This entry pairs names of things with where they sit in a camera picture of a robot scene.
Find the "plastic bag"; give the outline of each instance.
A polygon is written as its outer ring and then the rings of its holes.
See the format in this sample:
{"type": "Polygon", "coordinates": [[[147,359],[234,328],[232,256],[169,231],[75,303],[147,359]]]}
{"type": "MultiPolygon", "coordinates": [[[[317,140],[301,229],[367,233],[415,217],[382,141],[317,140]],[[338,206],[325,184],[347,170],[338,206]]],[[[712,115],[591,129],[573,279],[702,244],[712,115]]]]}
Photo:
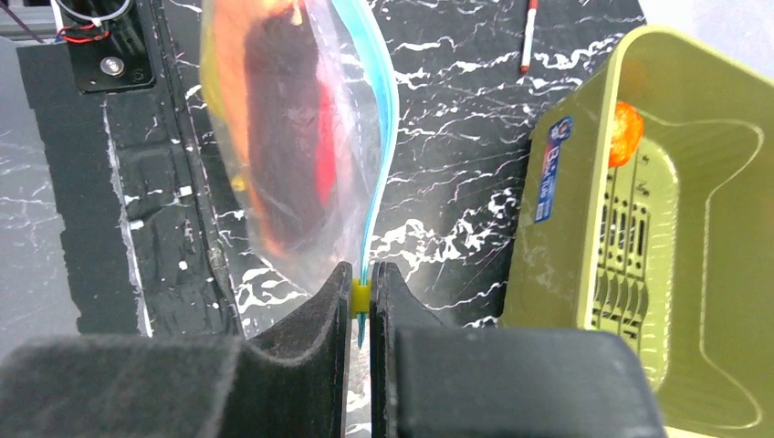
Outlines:
{"type": "Polygon", "coordinates": [[[367,279],[398,120],[365,0],[207,0],[201,83],[256,254],[314,293],[367,279]]]}

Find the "olive green container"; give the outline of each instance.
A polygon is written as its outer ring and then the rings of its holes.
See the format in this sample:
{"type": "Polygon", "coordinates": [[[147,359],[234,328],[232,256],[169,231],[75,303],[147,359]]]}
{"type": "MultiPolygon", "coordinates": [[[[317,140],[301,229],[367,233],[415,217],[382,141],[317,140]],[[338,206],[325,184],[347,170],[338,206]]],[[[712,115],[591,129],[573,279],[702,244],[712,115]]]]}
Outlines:
{"type": "Polygon", "coordinates": [[[619,334],[673,437],[774,436],[774,83],[640,27],[540,119],[531,157],[501,325],[619,334]],[[617,100],[645,130],[609,170],[617,100]],[[549,130],[567,116],[536,221],[549,130]]]}

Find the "blue wire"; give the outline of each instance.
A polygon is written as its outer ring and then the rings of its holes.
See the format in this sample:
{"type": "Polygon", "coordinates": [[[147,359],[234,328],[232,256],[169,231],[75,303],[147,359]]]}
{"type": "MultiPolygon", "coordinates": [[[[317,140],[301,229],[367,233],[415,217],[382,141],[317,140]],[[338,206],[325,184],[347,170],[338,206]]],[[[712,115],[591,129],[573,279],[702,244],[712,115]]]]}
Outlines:
{"type": "Polygon", "coordinates": [[[392,67],[390,51],[384,42],[382,32],[365,0],[331,0],[341,21],[352,35],[352,42],[363,64],[363,70],[371,82],[379,107],[379,127],[382,137],[382,160],[374,188],[371,205],[366,216],[361,247],[361,282],[368,281],[368,254],[371,249],[371,236],[376,225],[376,217],[382,204],[390,165],[395,154],[397,142],[397,123],[399,115],[398,84],[392,67]]]}

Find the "white cable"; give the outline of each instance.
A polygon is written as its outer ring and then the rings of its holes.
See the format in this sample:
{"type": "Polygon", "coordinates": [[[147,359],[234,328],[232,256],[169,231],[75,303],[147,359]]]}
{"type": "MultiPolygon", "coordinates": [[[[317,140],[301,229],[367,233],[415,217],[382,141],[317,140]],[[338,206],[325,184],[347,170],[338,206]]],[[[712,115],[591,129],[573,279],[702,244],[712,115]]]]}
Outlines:
{"type": "Polygon", "coordinates": [[[79,20],[83,21],[90,21],[91,23],[94,23],[94,26],[102,26],[102,23],[105,21],[110,21],[118,18],[119,16],[122,16],[128,9],[129,6],[131,6],[131,0],[125,0],[123,2],[123,5],[119,7],[115,12],[112,14],[107,14],[106,16],[84,16],[83,14],[79,14],[78,12],[73,11],[70,7],[62,3],[62,0],[54,0],[57,2],[57,5],[62,8],[62,10],[65,11],[69,16],[73,16],[79,20]]]}

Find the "bolt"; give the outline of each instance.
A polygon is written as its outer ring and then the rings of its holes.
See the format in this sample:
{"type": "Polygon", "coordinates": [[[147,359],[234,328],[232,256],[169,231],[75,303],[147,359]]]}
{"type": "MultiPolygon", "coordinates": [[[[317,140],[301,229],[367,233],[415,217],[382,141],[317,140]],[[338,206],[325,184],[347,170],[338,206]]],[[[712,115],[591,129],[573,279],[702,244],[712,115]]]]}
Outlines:
{"type": "Polygon", "coordinates": [[[123,61],[117,57],[106,57],[99,63],[99,68],[108,76],[120,76],[123,73],[123,61]]]}

